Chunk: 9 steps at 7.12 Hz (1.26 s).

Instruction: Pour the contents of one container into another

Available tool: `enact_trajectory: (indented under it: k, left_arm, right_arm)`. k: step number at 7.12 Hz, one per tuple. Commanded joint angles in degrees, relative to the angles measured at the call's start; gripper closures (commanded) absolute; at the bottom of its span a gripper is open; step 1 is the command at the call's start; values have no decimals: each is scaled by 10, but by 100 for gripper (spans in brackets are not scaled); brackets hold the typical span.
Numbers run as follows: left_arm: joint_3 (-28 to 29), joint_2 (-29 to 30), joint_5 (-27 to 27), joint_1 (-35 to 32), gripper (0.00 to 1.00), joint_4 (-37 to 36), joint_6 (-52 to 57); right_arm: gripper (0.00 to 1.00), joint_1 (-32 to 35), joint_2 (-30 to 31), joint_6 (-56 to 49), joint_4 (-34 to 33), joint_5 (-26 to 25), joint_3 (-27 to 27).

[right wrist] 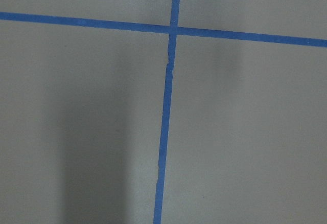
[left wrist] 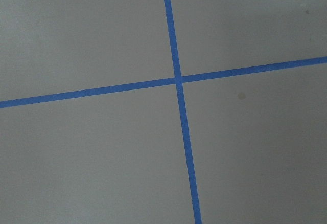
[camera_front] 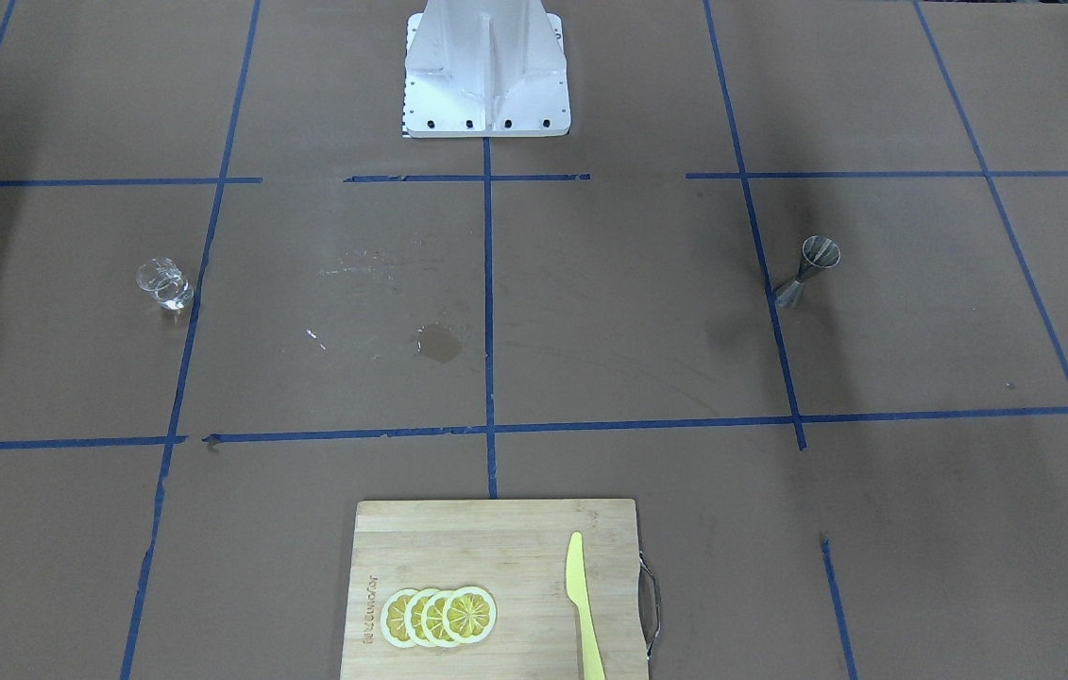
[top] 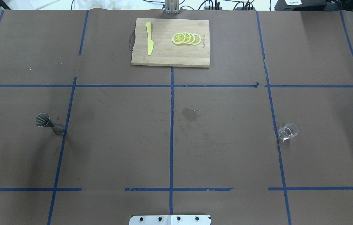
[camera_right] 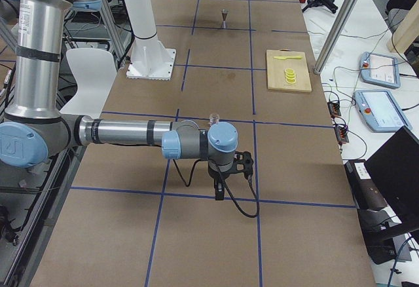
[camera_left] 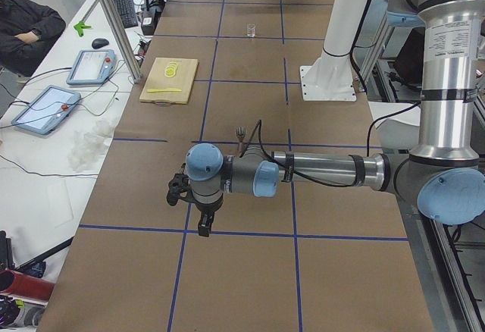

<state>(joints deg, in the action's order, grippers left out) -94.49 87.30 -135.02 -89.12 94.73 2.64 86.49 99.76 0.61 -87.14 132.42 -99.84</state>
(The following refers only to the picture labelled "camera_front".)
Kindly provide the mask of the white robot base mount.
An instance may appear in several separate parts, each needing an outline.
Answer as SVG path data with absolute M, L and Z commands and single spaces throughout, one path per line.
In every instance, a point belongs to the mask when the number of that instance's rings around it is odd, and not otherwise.
M 564 26 L 541 1 L 429 1 L 405 39 L 405 137 L 569 135 Z

